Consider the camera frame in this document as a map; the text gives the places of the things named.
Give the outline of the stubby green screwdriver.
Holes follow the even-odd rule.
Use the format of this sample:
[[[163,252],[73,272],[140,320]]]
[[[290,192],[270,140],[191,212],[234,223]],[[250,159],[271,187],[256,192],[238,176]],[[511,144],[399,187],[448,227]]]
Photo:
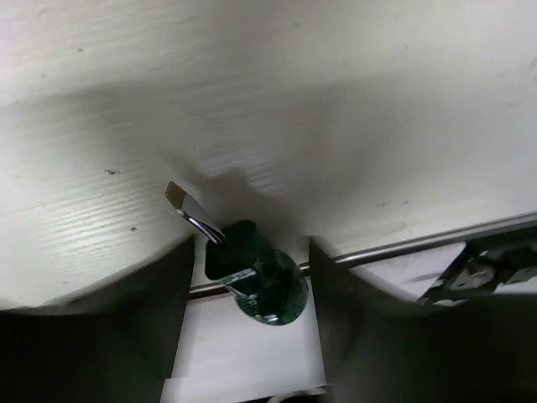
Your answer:
[[[228,289],[244,314],[269,326],[288,325],[302,314],[309,289],[299,266],[267,241],[254,221],[220,229],[173,181],[165,196],[182,218],[206,236],[205,275]]]

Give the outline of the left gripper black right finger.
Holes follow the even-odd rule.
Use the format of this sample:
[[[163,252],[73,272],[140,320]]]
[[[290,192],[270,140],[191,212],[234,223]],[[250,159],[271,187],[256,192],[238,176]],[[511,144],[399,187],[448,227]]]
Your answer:
[[[328,402],[533,402],[536,299],[416,306],[335,264],[310,241]]]

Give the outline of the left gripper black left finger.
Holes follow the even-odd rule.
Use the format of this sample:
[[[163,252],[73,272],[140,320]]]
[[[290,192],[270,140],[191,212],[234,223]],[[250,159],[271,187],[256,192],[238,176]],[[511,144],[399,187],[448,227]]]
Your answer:
[[[174,368],[195,260],[160,259],[59,306],[1,311],[3,402],[158,402]]]

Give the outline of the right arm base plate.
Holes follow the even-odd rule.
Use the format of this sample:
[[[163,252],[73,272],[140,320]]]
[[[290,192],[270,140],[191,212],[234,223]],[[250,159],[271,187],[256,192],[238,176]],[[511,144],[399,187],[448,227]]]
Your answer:
[[[536,279],[536,237],[467,243],[433,285],[422,295],[425,304],[457,303],[492,296]]]

